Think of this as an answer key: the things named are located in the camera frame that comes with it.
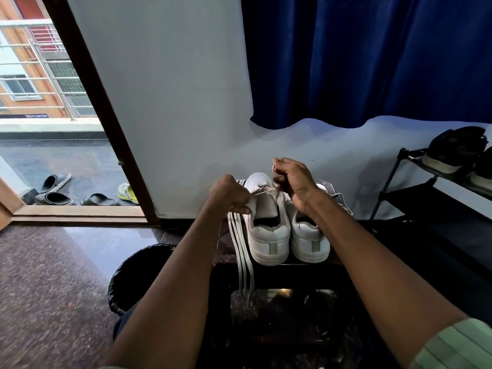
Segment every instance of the white sneaker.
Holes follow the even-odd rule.
[[[332,197],[337,197],[339,203],[350,215],[352,211],[347,207],[341,193],[335,192],[333,186],[326,181],[317,180],[316,185]],[[321,263],[330,254],[330,242],[314,221],[300,213],[289,201],[287,213],[290,219],[290,245],[296,258],[305,263]]]
[[[285,195],[273,187],[270,177],[253,173],[244,184],[251,193],[243,215],[248,232],[249,251],[255,261],[274,266],[289,256],[290,223],[285,209]]]

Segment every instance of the granite floor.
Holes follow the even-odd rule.
[[[117,316],[108,282],[128,256],[180,235],[155,228],[9,226],[0,232],[0,367],[98,367]]]
[[[76,204],[93,193],[117,199],[118,186],[128,182],[108,140],[0,140],[0,155],[38,190],[49,175],[70,172],[72,179],[60,191]]]

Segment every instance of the shirt sleeve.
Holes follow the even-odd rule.
[[[433,337],[408,369],[492,368],[492,329],[480,320],[460,321]]]

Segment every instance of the window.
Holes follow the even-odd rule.
[[[41,99],[33,84],[27,80],[26,75],[2,75],[0,79],[5,89],[12,94],[10,97],[15,101]]]

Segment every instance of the hand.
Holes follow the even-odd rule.
[[[231,212],[249,214],[249,209],[244,205],[250,198],[251,195],[244,186],[239,185],[231,175],[224,175],[210,188],[207,204]]]
[[[308,168],[289,158],[274,158],[274,187],[289,194],[296,208],[308,216],[311,196],[321,191]]]

